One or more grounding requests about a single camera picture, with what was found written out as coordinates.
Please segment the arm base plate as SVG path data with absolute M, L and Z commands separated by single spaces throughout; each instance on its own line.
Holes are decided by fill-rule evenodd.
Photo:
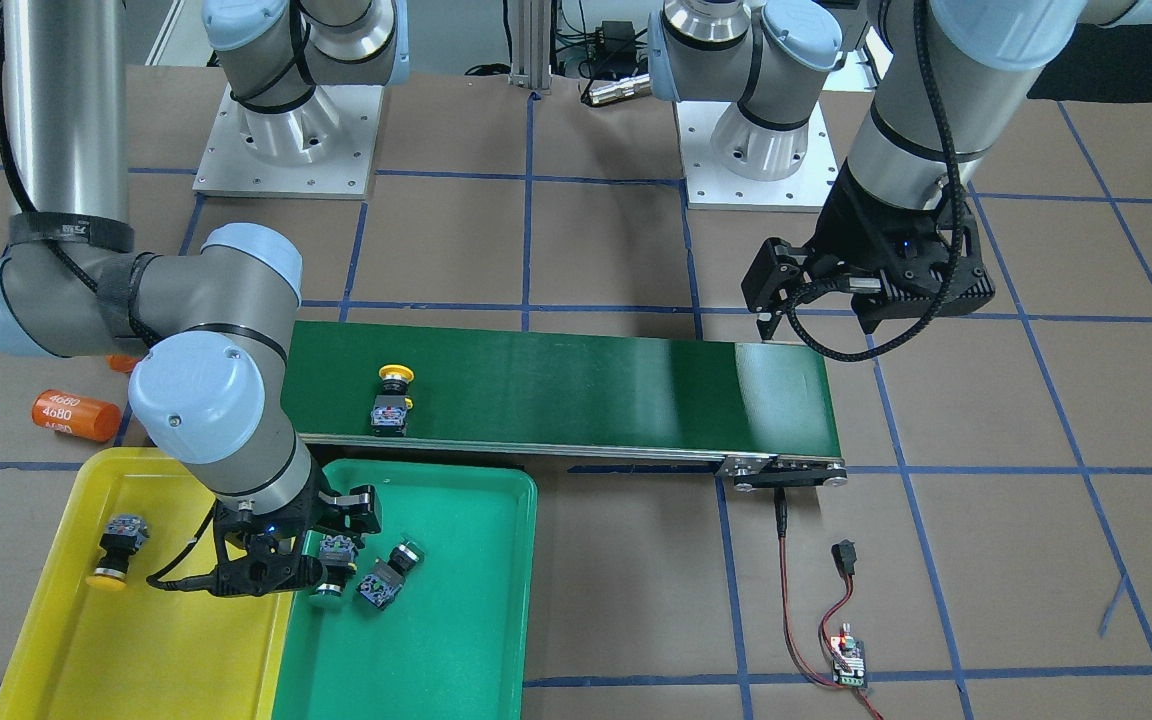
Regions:
M 384 90 L 319 86 L 301 108 L 273 115 L 223 92 L 198 161 L 195 191 L 241 199 L 365 200 Z
M 812 111 L 806 154 L 788 179 L 759 181 L 728 169 L 710 145 L 723 103 L 677 103 L 679 147 L 691 209 L 818 213 L 838 177 L 823 106 Z

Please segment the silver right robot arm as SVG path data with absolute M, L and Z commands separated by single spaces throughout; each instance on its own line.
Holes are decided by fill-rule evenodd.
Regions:
M 0 353 L 136 357 L 128 400 L 160 450 L 214 497 L 214 569 L 169 592 L 340 594 L 376 488 L 339 492 L 285 414 L 302 259 L 259 223 L 227 223 L 194 256 L 134 249 L 126 156 L 124 3 L 6 1 L 0 160 L 12 192 L 0 256 Z

